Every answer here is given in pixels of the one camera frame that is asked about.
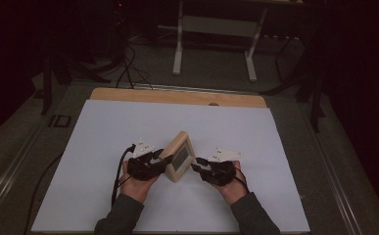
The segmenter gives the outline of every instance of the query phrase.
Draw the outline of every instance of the table leg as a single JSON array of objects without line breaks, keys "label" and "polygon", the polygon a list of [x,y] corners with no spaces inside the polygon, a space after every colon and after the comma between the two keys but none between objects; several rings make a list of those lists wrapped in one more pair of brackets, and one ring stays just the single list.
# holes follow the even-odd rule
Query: table leg
[{"label": "table leg", "polygon": [[245,52],[245,61],[247,63],[248,77],[250,78],[250,81],[252,82],[257,81],[256,70],[254,69],[253,55],[254,55],[254,51],[256,50],[257,42],[260,39],[262,24],[264,22],[266,13],[267,13],[267,9],[264,8],[261,13],[260,21],[257,23],[257,27],[253,36],[253,42],[251,44],[251,47],[249,50]]},{"label": "table leg", "polygon": [[183,1],[179,1],[179,18],[177,20],[177,46],[176,54],[174,55],[173,75],[180,75],[180,67],[182,65],[182,21],[183,21]]}]

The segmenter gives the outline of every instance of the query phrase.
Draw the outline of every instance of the dark background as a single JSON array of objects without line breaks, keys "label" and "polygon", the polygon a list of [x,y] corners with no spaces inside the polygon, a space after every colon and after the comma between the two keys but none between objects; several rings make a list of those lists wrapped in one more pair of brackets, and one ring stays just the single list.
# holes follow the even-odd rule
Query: dark background
[{"label": "dark background", "polygon": [[[94,31],[109,35],[112,22],[107,6],[95,7],[99,13],[95,21],[85,21],[80,8],[93,8],[84,2],[91,1],[0,1],[0,124],[33,94],[30,80],[42,71],[43,41],[49,35],[80,61],[92,61],[93,53],[104,51],[108,38],[95,39],[86,28],[94,24]],[[153,37],[156,24],[175,25],[177,13],[177,1],[154,2],[135,0],[124,5],[130,22]],[[379,197],[379,0],[336,5],[343,11],[330,15],[321,34],[325,40],[321,44],[334,62],[324,91]],[[282,8],[270,12],[273,21],[265,22],[264,32],[286,33],[291,21],[285,13]]]}]

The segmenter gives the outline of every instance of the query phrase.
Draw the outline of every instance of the table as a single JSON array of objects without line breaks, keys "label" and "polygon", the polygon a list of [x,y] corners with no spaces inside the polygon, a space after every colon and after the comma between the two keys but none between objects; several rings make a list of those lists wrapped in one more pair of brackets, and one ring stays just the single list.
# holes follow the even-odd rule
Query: table
[{"label": "table", "polygon": [[[259,128],[252,128],[253,123]],[[309,231],[262,97],[112,88],[95,89],[85,103],[32,231],[92,231],[110,210],[122,151],[141,136],[155,147],[165,146],[182,129],[188,131],[198,157],[207,157],[215,147],[242,150],[245,157],[240,161],[250,190],[280,230]],[[178,183],[161,175],[145,206],[135,232],[235,233],[238,229],[219,193],[191,169]]]},{"label": "table", "polygon": [[180,75],[183,45],[182,37],[183,31],[194,31],[204,33],[214,33],[223,35],[243,36],[251,37],[252,42],[248,50],[245,51],[245,60],[247,65],[247,71],[250,81],[256,82],[257,75],[254,68],[253,55],[256,50],[257,42],[259,41],[262,25],[267,14],[266,4],[303,4],[302,0],[292,2],[289,0],[251,0],[251,1],[239,1],[262,4],[261,16],[258,21],[235,21],[228,19],[216,19],[197,16],[188,16],[183,12],[183,2],[179,1],[179,13],[177,21],[177,45],[176,53],[174,56],[173,74]]}]

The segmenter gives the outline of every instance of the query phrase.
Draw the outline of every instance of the floor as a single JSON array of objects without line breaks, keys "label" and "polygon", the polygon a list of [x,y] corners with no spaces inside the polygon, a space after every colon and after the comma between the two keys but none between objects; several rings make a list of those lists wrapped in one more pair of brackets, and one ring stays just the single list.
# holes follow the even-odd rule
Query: floor
[{"label": "floor", "polygon": [[[138,35],[130,40],[126,55],[128,60],[134,57],[130,77],[135,88],[183,87],[259,94],[280,84],[274,66],[275,55],[282,45],[277,39],[263,38],[259,42],[254,55],[259,81],[252,83],[240,48],[221,47],[215,40],[199,39],[196,35],[188,35],[190,40],[185,40],[181,75],[172,75],[174,38],[172,31],[166,31],[157,44],[147,43]],[[302,50],[297,41],[287,49],[280,59],[284,74]],[[121,67],[102,74],[112,81],[106,84],[73,71],[70,86],[54,83],[53,106],[46,116],[40,114],[42,100],[32,97],[0,127],[0,234],[22,234],[26,223],[33,223],[58,165],[50,163],[64,151],[83,103],[95,87],[116,87],[123,70]],[[40,88],[41,74],[33,80]],[[118,84],[122,88],[129,86],[126,77]],[[274,115],[298,191],[303,196],[311,234],[379,234],[379,201],[328,97],[322,97],[324,117],[319,119],[320,133],[315,133],[308,121],[309,103],[297,103],[296,90],[297,87],[292,87],[264,99]],[[68,127],[49,125],[52,115],[69,116],[72,122]]]}]

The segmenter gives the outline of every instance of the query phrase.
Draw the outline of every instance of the white sticker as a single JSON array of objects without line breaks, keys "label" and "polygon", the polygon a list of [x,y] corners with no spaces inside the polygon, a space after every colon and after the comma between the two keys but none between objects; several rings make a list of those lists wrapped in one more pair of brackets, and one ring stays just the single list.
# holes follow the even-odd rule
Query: white sticker
[{"label": "white sticker", "polygon": [[140,156],[143,156],[147,153],[153,152],[155,150],[155,146],[147,143],[146,141],[140,140],[138,141],[137,144],[135,144],[136,148],[134,149],[133,152],[133,158],[136,159]]},{"label": "white sticker", "polygon": [[216,152],[212,157],[208,158],[208,161],[214,163],[223,163],[226,161],[234,161],[240,159],[241,157],[242,154],[239,152],[216,148]]}]

